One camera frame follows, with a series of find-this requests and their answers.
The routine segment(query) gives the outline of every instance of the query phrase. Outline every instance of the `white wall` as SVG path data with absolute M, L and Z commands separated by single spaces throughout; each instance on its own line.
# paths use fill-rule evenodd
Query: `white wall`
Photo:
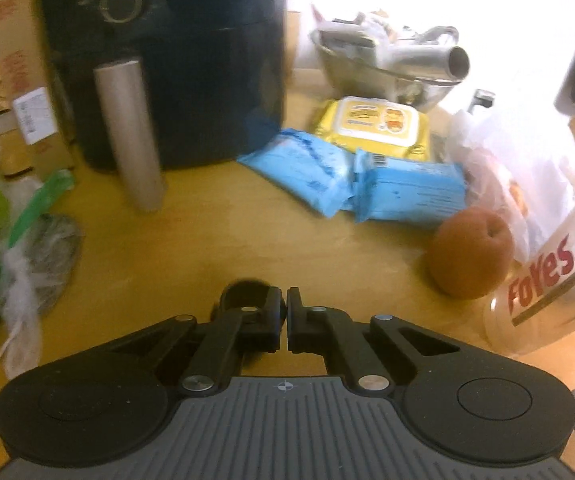
M 289 0 L 304 11 L 297 66 L 317 63 L 307 40 L 314 26 L 310 3 L 330 19 L 382 7 L 419 31 L 457 27 L 472 69 L 443 101 L 450 112 L 466 106 L 476 88 L 496 92 L 498 102 L 510 107 L 552 104 L 575 51 L 575 0 Z

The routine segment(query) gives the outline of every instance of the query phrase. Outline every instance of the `blue tissue pack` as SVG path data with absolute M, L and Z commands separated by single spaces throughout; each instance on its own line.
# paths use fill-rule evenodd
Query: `blue tissue pack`
M 428 228 L 464 209 L 467 184 L 456 164 L 416 162 L 357 150 L 357 222 L 395 220 Z
M 286 129 L 238 162 L 304 200 L 326 217 L 353 195 L 354 154 L 307 132 Z

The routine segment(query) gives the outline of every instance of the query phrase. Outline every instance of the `bowl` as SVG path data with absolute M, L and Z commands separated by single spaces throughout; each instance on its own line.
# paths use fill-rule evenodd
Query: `bowl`
M 311 32 L 310 39 L 323 64 L 325 76 L 338 92 L 338 97 L 387 99 L 428 112 L 461 82 L 397 75 L 337 54 L 321 44 L 317 30 Z

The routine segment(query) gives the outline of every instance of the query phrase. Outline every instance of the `transparent container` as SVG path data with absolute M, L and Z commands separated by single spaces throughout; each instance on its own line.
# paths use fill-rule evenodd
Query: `transparent container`
M 508 278 L 485 311 L 492 348 L 525 354 L 575 330 L 575 208 L 538 254 Z

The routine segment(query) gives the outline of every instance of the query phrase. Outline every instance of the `wooden table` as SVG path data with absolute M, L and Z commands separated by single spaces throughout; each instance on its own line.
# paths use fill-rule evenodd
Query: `wooden table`
M 304 128 L 328 89 L 307 72 L 296 75 L 296 88 L 287 97 L 286 125 Z M 299 286 L 305 304 L 338 307 L 356 320 L 394 314 L 488 347 L 486 301 L 450 300 L 428 280 L 426 232 L 393 222 L 354 224 L 344 212 L 324 219 L 235 162 L 167 173 L 164 208 L 149 215 L 130 207 L 118 177 L 94 173 L 80 158 L 75 176 L 76 189 L 56 210 L 80 222 L 85 240 L 71 283 L 43 321 L 43 362 L 175 314 L 206 321 L 222 288 L 244 277 L 283 291 Z M 574 388 L 575 333 L 523 361 Z M 321 358 L 283 350 L 246 372 L 324 371 Z M 0 388 L 5 382 L 0 367 Z M 0 466 L 6 458 L 0 444 Z M 575 444 L 564 459 L 575 468 Z

